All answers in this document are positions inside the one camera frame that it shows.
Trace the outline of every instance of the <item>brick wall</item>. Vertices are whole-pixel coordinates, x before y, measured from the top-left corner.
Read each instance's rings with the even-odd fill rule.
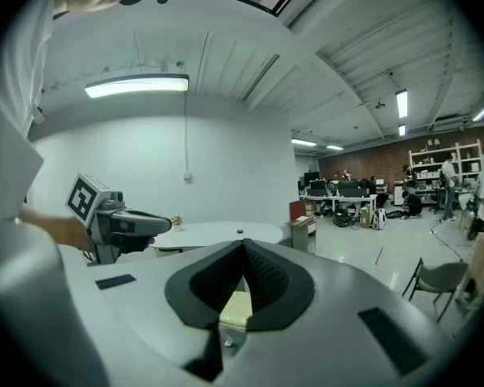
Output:
[[[344,168],[353,175],[353,179],[363,177],[370,179],[375,176],[383,179],[391,193],[394,189],[394,181],[403,179],[402,166],[409,163],[409,150],[420,152],[425,148],[427,139],[440,141],[440,148],[449,148],[459,144],[472,144],[480,139],[482,153],[484,153],[484,127],[466,129],[464,133],[459,131],[437,135],[407,139],[394,144],[387,144],[375,148],[362,149],[356,152],[343,153],[319,159],[319,171],[321,177],[332,179],[336,172],[342,173]]]

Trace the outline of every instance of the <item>white wall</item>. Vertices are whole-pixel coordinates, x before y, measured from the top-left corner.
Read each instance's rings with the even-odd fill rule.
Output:
[[[191,183],[182,177],[181,94],[105,98],[49,115],[30,134],[45,159],[32,188],[34,207],[68,214],[64,201],[83,172],[122,190],[139,210],[179,214],[185,223],[269,223],[286,232],[289,202],[298,199],[286,118],[207,96],[189,97],[187,115]]]
[[[316,158],[304,155],[294,155],[294,158],[296,160],[296,173],[298,178],[303,177],[305,172],[310,170],[311,165],[314,165],[315,170],[319,171],[319,163]]]

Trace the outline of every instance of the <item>gray chair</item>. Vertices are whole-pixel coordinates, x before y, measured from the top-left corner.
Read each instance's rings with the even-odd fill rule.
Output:
[[[414,296],[414,292],[416,290],[438,294],[433,301],[434,305],[441,294],[450,293],[449,300],[437,318],[437,322],[439,322],[443,317],[444,312],[449,307],[450,301],[452,301],[457,286],[463,280],[467,269],[468,264],[466,262],[452,262],[449,264],[442,264],[437,267],[427,267],[423,263],[423,258],[419,258],[418,265],[416,266],[416,269],[414,270],[414,273],[412,274],[411,280],[407,284],[405,291],[403,291],[402,297],[411,286],[414,278],[416,281],[414,288],[412,289],[411,296],[409,297],[409,301]]]

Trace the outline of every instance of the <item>ceiling light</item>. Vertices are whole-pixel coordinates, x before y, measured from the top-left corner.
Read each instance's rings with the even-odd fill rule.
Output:
[[[101,98],[112,94],[130,92],[157,92],[188,90],[189,77],[186,74],[139,74],[135,76],[116,77],[106,81],[97,81],[85,87],[91,98]]]
[[[482,109],[482,112],[474,117],[474,122],[477,122],[478,120],[482,119],[483,117],[484,117],[484,109]]]
[[[307,142],[306,140],[292,139],[293,144],[303,145],[303,146],[315,146],[314,142]]]
[[[400,115],[400,118],[406,118],[408,108],[407,91],[402,90],[400,92],[397,92],[396,101],[398,102],[398,113]]]

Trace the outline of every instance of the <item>round white table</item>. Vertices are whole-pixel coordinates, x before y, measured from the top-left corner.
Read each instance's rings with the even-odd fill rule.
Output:
[[[162,250],[207,247],[214,243],[247,238],[278,243],[283,238],[283,232],[274,225],[264,223],[191,223],[183,224],[181,231],[172,229],[158,235],[152,246]]]

